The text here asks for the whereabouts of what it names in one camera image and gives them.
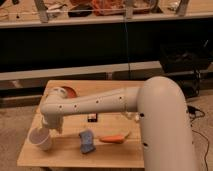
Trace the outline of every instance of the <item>wire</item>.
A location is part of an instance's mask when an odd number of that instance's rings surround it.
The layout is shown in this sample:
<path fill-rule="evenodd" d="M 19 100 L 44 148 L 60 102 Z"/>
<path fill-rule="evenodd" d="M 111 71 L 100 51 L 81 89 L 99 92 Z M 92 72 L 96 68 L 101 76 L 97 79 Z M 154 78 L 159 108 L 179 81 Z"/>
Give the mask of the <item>wire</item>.
<path fill-rule="evenodd" d="M 206 113 L 194 106 L 190 106 L 188 105 L 188 113 L 191 114 L 191 116 L 189 115 L 190 119 L 191 119 L 191 124 L 193 124 L 193 121 L 195 121 L 196 119 L 198 118 L 203 118 L 206 116 Z M 205 155 L 204 155 L 204 162 L 205 162 L 205 166 L 206 166 L 206 170 L 208 171 L 209 170 L 209 167 L 208 167 L 208 163 L 207 163 L 207 155 L 208 155 L 208 152 L 209 152 L 209 147 L 210 147 L 210 141 L 209 139 L 203 135 L 202 133 L 198 132 L 198 131 L 195 131 L 195 130 L 192 130 L 193 132 L 199 134 L 200 136 L 202 136 L 206 141 L 207 141 L 207 149 L 206 149 L 206 152 L 205 152 Z"/>
<path fill-rule="evenodd" d="M 209 170 L 209 167 L 208 167 L 208 163 L 207 163 L 207 155 L 208 155 L 208 153 L 209 153 L 210 141 L 209 141 L 209 139 L 208 139 L 205 135 L 203 135 L 202 133 L 200 133 L 200 132 L 198 132 L 198 131 L 195 131 L 195 130 L 192 130 L 192 131 L 195 132 L 195 133 L 197 133 L 197 134 L 199 134 L 200 136 L 202 136 L 202 137 L 206 140 L 206 142 L 207 142 L 207 149 L 206 149 L 206 152 L 205 152 L 205 155 L 204 155 L 204 161 L 205 161 L 205 165 L 206 165 L 206 171 L 208 171 L 208 170 Z"/>
<path fill-rule="evenodd" d="M 126 38 L 126 57 L 128 62 L 128 78 L 131 79 L 131 66 L 130 66 L 130 56 L 129 56 L 129 33 L 126 18 L 124 17 L 124 27 L 125 27 L 125 38 Z"/>

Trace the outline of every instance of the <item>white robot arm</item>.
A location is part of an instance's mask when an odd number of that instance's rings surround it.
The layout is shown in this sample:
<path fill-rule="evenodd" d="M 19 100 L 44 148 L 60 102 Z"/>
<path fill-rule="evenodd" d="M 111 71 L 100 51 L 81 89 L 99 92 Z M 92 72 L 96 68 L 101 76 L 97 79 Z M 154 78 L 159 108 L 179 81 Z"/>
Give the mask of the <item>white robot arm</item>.
<path fill-rule="evenodd" d="M 186 101 L 168 78 L 74 99 L 53 88 L 41 105 L 43 124 L 50 129 L 61 128 L 66 115 L 122 111 L 140 113 L 146 171 L 198 171 Z"/>

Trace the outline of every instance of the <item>paper cup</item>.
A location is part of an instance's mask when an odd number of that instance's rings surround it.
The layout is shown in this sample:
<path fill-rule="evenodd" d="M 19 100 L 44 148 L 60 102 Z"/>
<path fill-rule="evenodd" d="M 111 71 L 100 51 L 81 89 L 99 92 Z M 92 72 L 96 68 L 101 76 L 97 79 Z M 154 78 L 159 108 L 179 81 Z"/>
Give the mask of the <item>paper cup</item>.
<path fill-rule="evenodd" d="M 49 129 L 34 128 L 29 135 L 29 141 L 42 150 L 49 150 L 52 146 Z"/>

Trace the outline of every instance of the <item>carrot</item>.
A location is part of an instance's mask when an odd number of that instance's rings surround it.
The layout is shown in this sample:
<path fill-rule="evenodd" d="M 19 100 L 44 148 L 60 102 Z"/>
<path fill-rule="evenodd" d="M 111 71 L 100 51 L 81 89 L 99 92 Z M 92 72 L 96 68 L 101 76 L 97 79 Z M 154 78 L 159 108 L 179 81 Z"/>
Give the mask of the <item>carrot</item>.
<path fill-rule="evenodd" d="M 125 136 L 120 134 L 112 136 L 104 136 L 100 137 L 99 140 L 105 143 L 123 143 L 125 140 Z"/>

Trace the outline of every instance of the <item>screw hole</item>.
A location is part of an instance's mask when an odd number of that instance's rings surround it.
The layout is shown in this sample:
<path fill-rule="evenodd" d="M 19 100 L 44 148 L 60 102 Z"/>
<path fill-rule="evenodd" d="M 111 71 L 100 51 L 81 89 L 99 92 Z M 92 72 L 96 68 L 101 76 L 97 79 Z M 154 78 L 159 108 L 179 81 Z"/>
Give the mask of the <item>screw hole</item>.
<path fill-rule="evenodd" d="M 140 117 L 144 117 L 145 115 L 143 113 L 140 113 Z"/>
<path fill-rule="evenodd" d="M 143 146 L 144 146 L 144 147 L 148 147 L 148 144 L 147 144 L 147 143 L 143 143 Z"/>

